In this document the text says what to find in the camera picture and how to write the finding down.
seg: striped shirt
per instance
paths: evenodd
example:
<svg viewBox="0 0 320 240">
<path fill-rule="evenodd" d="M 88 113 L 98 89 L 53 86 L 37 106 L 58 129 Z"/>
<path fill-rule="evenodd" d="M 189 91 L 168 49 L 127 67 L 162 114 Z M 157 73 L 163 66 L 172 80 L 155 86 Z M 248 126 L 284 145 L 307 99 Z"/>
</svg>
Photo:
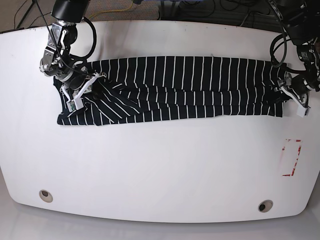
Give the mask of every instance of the striped shirt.
<svg viewBox="0 0 320 240">
<path fill-rule="evenodd" d="M 84 108 L 69 112 L 62 83 L 59 125 L 108 125 L 212 118 L 220 115 L 283 116 L 269 97 L 285 71 L 269 61 L 203 56 L 133 57 L 95 61 L 98 78 L 82 96 Z"/>
</svg>

